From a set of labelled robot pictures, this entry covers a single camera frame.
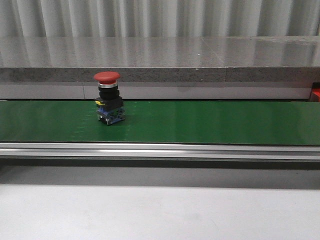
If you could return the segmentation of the red push button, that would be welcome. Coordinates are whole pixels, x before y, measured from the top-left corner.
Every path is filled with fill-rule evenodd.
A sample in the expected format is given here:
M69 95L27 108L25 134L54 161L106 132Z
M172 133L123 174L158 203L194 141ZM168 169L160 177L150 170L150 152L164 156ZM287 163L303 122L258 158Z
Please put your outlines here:
M95 99L98 120L110 126L125 119L124 101L118 89L120 74L115 71L98 72L93 79L98 82L99 97Z

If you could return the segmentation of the green conveyor belt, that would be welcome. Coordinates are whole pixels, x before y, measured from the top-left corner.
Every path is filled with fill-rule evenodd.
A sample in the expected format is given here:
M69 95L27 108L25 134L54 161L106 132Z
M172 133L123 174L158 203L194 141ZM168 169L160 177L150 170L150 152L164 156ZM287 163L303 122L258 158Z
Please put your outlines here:
M317 146L320 105L305 101L127 101L98 120L93 101L0 103L3 142L136 142Z

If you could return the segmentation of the grey stone counter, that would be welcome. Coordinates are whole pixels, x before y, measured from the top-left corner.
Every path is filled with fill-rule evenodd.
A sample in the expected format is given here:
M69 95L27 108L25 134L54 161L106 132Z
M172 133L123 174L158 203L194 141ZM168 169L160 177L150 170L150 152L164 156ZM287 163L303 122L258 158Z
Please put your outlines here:
M307 100L320 86L320 39L2 37L0 97L89 100L115 71L124 99Z

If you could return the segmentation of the red object right edge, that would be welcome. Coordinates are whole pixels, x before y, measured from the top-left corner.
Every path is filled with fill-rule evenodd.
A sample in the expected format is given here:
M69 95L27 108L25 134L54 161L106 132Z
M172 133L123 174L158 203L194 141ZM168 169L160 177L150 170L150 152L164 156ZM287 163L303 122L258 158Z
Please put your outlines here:
M313 88L310 93L311 102L320 102L320 88Z

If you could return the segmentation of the white pleated curtain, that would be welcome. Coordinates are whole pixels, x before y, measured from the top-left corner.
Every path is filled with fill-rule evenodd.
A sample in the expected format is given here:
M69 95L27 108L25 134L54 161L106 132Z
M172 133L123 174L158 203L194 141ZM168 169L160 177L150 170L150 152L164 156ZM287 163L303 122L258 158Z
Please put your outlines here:
M317 36L317 0L3 0L2 37Z

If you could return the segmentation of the aluminium conveyor frame rail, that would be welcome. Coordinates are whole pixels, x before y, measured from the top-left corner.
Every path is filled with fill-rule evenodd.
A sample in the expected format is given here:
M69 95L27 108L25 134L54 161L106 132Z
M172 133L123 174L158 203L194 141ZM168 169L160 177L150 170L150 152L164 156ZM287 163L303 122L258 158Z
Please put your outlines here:
M318 163L319 146L2 142L3 159L97 159Z

